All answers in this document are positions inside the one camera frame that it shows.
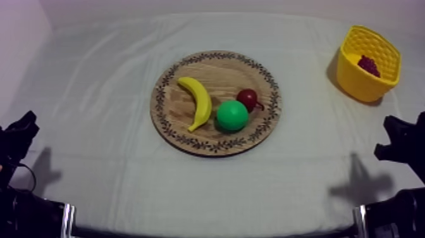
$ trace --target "white wall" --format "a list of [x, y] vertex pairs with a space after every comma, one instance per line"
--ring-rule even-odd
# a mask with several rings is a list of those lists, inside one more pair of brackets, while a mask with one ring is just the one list
[[0, 0], [0, 116], [7, 112], [28, 65], [50, 33], [37, 0]]
[[53, 27], [167, 13], [236, 11], [318, 16], [418, 33], [424, 0], [40, 0]]

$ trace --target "toy banana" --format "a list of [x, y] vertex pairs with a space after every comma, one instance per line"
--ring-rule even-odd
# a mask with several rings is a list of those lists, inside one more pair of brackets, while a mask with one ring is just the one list
[[188, 128], [189, 132], [193, 132], [208, 121], [212, 108], [211, 98], [205, 87], [194, 78], [182, 77], [177, 82], [189, 90], [194, 95], [196, 101], [194, 123]]

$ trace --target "white fabric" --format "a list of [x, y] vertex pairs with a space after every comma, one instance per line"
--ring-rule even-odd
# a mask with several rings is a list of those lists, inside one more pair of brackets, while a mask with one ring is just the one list
[[[386, 115], [415, 122], [424, 111], [424, 39], [374, 28], [398, 47], [403, 67], [399, 85], [380, 105], [367, 106], [328, 79], [349, 26], [209, 13], [65, 28], [34, 60], [1, 125], [27, 110], [37, 114], [40, 132], [26, 163], [51, 149], [41, 191], [77, 206], [78, 224], [196, 237], [342, 227], [352, 223], [356, 203], [422, 185], [408, 166], [379, 162], [373, 149], [389, 142], [382, 126]], [[157, 134], [149, 114], [162, 72], [186, 55], [212, 49], [262, 63], [283, 96], [269, 138], [220, 160], [177, 151]], [[366, 170], [358, 177], [350, 174], [351, 154]], [[383, 189], [373, 186], [380, 180]], [[338, 187], [348, 198], [333, 195]]]

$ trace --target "apple stem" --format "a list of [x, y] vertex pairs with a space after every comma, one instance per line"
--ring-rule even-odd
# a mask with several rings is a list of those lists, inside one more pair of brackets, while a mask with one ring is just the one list
[[261, 103], [259, 103], [259, 102], [257, 102], [257, 104], [260, 105], [261, 111], [264, 111], [264, 106]]

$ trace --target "purple grapes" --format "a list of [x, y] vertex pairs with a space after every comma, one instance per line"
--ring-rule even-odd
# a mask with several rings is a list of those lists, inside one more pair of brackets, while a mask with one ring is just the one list
[[359, 60], [357, 65], [362, 67], [362, 69], [366, 70], [367, 72], [377, 76], [378, 78], [381, 77], [381, 74], [379, 73], [378, 68], [376, 67], [375, 61], [373, 61], [373, 59], [362, 55], [362, 58]]

